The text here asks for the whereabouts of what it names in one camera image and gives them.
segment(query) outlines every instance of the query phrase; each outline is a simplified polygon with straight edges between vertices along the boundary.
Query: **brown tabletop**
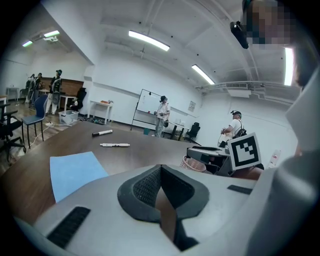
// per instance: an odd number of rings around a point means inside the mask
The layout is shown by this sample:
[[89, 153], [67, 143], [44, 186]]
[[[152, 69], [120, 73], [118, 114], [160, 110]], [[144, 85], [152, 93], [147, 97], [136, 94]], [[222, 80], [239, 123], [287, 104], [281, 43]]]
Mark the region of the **brown tabletop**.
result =
[[[187, 148], [186, 142], [136, 134], [113, 129], [113, 133], [92, 137], [105, 126], [80, 122], [41, 143], [21, 157], [1, 177], [0, 183], [12, 214], [33, 224], [55, 204], [50, 178], [50, 157], [61, 157], [92, 151], [109, 175], [136, 168], [167, 164], [179, 166]], [[100, 143], [128, 143], [130, 147], [101, 147]]]

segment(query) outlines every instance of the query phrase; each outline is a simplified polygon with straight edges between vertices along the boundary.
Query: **white marker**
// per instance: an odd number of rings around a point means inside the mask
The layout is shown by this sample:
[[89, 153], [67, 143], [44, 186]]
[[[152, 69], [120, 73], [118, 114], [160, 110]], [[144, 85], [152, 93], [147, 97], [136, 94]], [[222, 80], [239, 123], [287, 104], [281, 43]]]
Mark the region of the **white marker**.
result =
[[111, 148], [111, 147], [129, 147], [130, 144], [107, 144], [107, 143], [103, 143], [103, 144], [100, 144], [100, 146], [108, 147], [108, 148]]
[[112, 132], [113, 132], [112, 130], [100, 131], [100, 132], [97, 132], [97, 133], [92, 133], [92, 137], [97, 137], [97, 136], [104, 135], [104, 134], [110, 134]]

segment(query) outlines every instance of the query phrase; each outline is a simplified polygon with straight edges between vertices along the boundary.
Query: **basket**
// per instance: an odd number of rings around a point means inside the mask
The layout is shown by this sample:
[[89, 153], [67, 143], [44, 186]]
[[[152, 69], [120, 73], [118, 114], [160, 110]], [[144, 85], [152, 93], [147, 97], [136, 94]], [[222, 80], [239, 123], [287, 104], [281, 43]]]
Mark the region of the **basket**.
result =
[[186, 155], [182, 158], [180, 167], [201, 173], [206, 170], [206, 165], [204, 163], [193, 158], [187, 158]]

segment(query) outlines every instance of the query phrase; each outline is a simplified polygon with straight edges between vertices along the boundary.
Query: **whiteboard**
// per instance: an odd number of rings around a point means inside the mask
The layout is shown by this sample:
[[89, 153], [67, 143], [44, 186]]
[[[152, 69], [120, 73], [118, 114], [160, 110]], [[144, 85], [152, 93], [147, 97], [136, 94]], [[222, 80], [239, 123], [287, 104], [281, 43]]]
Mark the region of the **whiteboard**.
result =
[[160, 97], [161, 96], [158, 94], [152, 93], [147, 90], [142, 90], [136, 109], [147, 113], [150, 112], [150, 114], [153, 115], [160, 106]]

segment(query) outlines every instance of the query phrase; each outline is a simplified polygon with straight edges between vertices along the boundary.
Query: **ceiling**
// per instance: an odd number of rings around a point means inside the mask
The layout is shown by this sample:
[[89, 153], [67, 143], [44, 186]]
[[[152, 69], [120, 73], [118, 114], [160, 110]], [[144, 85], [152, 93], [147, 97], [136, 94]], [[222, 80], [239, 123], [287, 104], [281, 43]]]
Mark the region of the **ceiling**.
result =
[[[195, 88], [206, 86], [207, 82], [192, 69], [194, 64], [216, 84], [274, 82], [276, 89], [270, 90], [273, 95], [277, 95], [274, 90], [283, 87], [280, 84], [285, 80], [284, 48], [251, 44], [246, 50], [230, 32], [230, 22], [241, 17], [241, 0], [77, 0], [76, 4], [94, 39], [103, 42], [107, 50], [127, 52], [154, 62]], [[39, 31], [52, 31], [55, 24], [38, 7], [21, 29], [24, 37], [30, 38]], [[131, 38], [129, 30], [149, 35], [169, 45], [170, 50], [165, 52]], [[71, 51], [73, 42], [68, 38], [59, 36], [62, 45], [43, 41], [36, 50], [58, 47]]]

